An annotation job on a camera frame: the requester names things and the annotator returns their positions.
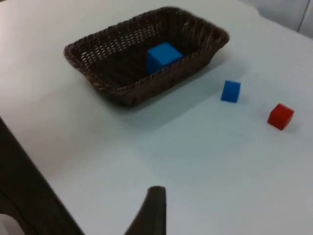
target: brown wicker basket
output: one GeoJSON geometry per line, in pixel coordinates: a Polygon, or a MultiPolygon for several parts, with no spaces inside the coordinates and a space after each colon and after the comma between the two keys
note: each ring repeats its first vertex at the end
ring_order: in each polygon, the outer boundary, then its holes
{"type": "Polygon", "coordinates": [[[228,41],[229,35],[215,25],[163,7],[82,38],[66,46],[64,55],[97,90],[132,107],[201,70],[228,41]],[[149,75],[146,53],[162,42],[184,57],[149,75]]]}

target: blue block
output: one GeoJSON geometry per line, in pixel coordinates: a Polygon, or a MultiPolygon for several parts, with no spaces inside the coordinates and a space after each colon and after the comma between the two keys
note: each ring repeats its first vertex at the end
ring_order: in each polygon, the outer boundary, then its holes
{"type": "Polygon", "coordinates": [[[239,91],[240,91],[239,82],[225,81],[221,100],[237,103],[239,91]]]}
{"type": "Polygon", "coordinates": [[[183,55],[169,43],[162,43],[153,47],[147,53],[147,73],[152,74],[160,71],[165,66],[180,60],[182,57],[183,55]]]}

